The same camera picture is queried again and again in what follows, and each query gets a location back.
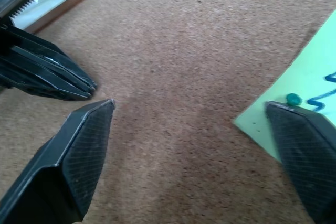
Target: wooden baseboard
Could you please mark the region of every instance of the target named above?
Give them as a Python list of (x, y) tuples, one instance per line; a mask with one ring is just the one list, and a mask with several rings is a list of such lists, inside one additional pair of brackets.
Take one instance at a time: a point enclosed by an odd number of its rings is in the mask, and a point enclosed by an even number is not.
[(76, 6), (82, 0), (66, 0), (55, 9), (48, 12), (45, 16), (28, 26), (25, 31), (29, 33), (36, 33), (47, 26), (49, 23), (60, 17), (62, 14)]

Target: green paper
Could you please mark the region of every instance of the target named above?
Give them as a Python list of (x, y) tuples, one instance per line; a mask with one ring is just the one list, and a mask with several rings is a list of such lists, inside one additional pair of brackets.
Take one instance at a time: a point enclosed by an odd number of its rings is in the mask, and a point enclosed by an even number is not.
[(282, 76), (235, 120), (242, 131), (277, 159), (264, 103), (286, 103), (290, 93), (303, 99), (301, 107), (315, 111), (318, 106), (308, 104), (308, 100), (321, 97), (316, 101), (324, 108), (318, 112), (336, 124), (336, 11)]

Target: black plastic part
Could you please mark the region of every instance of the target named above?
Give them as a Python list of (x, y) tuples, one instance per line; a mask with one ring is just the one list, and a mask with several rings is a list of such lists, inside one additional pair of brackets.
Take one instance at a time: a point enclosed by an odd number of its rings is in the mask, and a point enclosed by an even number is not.
[(88, 100), (96, 83), (56, 45), (7, 21), (0, 27), (0, 84), (65, 101)]
[(1, 224), (82, 221), (103, 167), (113, 100), (72, 112), (0, 202)]
[(336, 129), (322, 114), (267, 102), (283, 164), (315, 223), (336, 223)]

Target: blue marker drawing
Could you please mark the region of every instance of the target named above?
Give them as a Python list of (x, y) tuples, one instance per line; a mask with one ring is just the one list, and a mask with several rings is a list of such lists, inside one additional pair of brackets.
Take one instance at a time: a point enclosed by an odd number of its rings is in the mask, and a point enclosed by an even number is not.
[[(330, 81), (330, 82), (334, 82), (334, 83), (336, 83), (336, 78), (335, 78), (335, 76), (336, 76), (336, 72), (335, 72), (335, 73), (332, 73), (332, 74), (330, 74), (330, 75), (328, 75), (328, 76), (326, 76), (324, 79), (325, 79), (326, 81)], [(325, 93), (325, 94), (319, 95), (318, 97), (310, 98), (309, 100), (307, 100), (307, 103), (308, 103), (309, 105), (316, 106), (316, 108), (313, 109), (313, 110), (316, 111), (316, 112), (317, 112), (317, 111), (320, 111), (320, 110), (323, 110), (324, 107), (325, 107), (326, 105), (325, 105), (323, 102), (319, 102), (319, 101), (317, 101), (317, 100), (320, 100), (320, 99), (329, 97), (329, 96), (331, 96), (331, 95), (333, 95), (333, 94), (336, 94), (336, 89), (334, 89), (334, 90), (332, 90), (332, 91), (329, 91), (329, 92), (327, 92), (327, 93)]]

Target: green object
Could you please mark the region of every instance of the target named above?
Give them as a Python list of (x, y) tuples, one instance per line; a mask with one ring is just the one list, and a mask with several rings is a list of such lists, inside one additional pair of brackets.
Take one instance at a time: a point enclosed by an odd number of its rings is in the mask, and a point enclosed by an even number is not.
[[(235, 124), (271, 156), (279, 159), (265, 115), (266, 101), (286, 103), (285, 94), (297, 93), (305, 99), (318, 98), (324, 104), (319, 112), (336, 124), (336, 11), (329, 17), (301, 54), (282, 76), (235, 120)], [(301, 107), (316, 110), (304, 102)]]
[(286, 95), (286, 100), (289, 106), (300, 106), (302, 103), (301, 97), (294, 93)]

